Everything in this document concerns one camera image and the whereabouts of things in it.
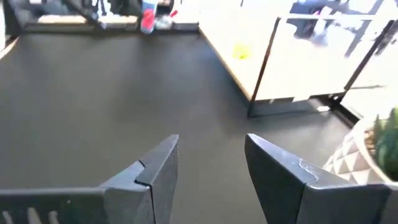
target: floor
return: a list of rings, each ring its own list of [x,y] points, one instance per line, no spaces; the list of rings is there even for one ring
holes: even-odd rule
[[[331,113],[246,119],[197,35],[22,36],[0,71],[0,188],[96,186],[179,133],[173,224],[265,222],[246,133],[321,166],[348,132]]]

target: green leaves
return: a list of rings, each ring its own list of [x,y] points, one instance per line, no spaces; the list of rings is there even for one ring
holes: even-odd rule
[[[377,164],[392,180],[398,180],[398,107],[386,120],[377,116],[373,135]]]

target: white geometric planter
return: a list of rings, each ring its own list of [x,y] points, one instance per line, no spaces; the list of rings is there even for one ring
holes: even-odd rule
[[[358,121],[322,168],[360,185],[392,182],[373,161],[366,149],[365,130],[372,126],[372,121],[365,119]]]

